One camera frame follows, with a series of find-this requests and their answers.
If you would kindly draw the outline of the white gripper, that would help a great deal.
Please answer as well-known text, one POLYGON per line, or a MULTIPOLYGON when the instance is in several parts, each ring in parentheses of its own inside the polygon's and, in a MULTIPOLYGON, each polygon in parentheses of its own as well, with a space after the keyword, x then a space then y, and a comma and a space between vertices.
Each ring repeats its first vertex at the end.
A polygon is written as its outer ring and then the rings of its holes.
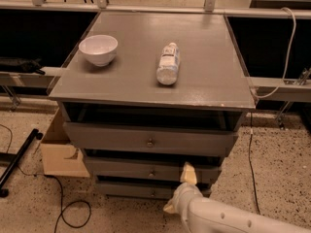
POLYGON ((181 185, 174 191, 172 200, 169 200, 163 207, 168 214, 181 215, 188 209, 190 201, 194 198, 201 198, 202 193, 197 188, 197 177, 194 167, 186 162, 180 177, 181 185))

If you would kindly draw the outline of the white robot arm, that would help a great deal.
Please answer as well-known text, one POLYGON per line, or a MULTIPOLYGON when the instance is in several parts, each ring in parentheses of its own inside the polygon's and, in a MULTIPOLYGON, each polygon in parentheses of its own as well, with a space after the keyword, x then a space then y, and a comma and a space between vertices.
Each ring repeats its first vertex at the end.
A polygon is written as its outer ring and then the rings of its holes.
POLYGON ((163 210, 179 215, 187 233, 311 233, 310 229, 204 197, 196 185, 195 169, 188 162, 180 182, 163 210))

